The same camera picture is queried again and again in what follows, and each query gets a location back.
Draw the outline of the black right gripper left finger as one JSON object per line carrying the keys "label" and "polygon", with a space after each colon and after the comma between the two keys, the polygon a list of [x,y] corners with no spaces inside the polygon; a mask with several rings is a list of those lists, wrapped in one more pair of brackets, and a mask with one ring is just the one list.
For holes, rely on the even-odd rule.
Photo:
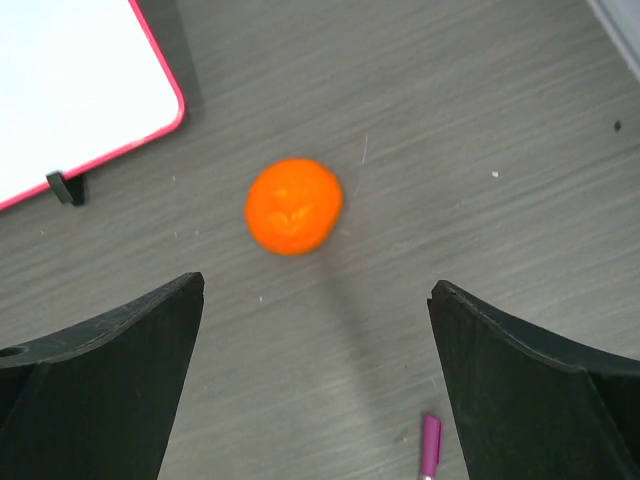
{"label": "black right gripper left finger", "polygon": [[2,478],[157,478],[203,306],[191,272],[2,349]]}

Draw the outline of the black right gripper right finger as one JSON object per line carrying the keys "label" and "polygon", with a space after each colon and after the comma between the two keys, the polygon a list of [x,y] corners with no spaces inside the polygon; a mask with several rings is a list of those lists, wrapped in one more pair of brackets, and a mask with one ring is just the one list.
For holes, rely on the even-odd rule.
{"label": "black right gripper right finger", "polygon": [[470,478],[638,478],[638,361],[449,281],[437,282],[427,307]]}

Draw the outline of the magenta marker cap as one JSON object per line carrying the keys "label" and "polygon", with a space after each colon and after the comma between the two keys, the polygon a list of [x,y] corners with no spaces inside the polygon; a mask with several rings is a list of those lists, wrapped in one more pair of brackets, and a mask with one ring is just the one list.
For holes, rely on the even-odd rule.
{"label": "magenta marker cap", "polygon": [[420,479],[434,480],[440,463],[442,422],[431,414],[423,417]]}

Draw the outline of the pink framed whiteboard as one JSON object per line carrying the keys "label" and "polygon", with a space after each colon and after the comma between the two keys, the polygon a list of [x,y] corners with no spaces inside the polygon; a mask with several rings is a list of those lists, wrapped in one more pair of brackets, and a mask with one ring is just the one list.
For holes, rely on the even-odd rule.
{"label": "pink framed whiteboard", "polygon": [[1,206],[174,131],[186,103],[136,1],[1,4]]}

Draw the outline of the black whiteboard stand clip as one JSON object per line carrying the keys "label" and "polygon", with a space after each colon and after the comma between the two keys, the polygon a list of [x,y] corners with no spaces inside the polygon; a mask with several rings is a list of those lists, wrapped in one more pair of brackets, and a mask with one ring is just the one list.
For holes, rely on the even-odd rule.
{"label": "black whiteboard stand clip", "polygon": [[63,205],[83,206],[86,202],[85,176],[79,174],[65,177],[62,172],[51,172],[46,176],[47,183],[56,198]]}

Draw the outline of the orange tangerine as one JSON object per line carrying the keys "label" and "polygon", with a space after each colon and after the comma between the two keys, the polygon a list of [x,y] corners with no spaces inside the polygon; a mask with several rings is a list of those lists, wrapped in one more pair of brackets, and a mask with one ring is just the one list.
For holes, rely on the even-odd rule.
{"label": "orange tangerine", "polygon": [[336,174],[308,158],[286,158],[251,185],[245,221],[253,239],[282,256],[307,254],[330,236],[344,206]]}

